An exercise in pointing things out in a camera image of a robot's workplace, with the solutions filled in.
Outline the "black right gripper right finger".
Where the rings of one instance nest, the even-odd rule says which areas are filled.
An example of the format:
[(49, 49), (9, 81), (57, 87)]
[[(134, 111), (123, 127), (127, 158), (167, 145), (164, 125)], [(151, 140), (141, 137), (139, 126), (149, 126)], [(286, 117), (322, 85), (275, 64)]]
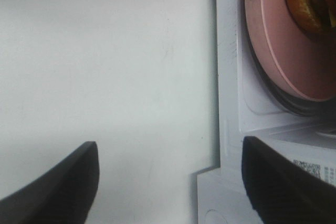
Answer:
[(243, 140), (242, 179), (263, 223), (335, 223), (335, 187), (254, 136)]

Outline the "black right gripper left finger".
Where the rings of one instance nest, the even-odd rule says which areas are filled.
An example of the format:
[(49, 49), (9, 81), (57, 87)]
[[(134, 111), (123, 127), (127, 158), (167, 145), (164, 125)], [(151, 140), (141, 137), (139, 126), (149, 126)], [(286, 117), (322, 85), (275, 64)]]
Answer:
[(85, 223), (100, 178), (96, 142), (84, 142), (48, 172), (1, 199), (1, 223)]

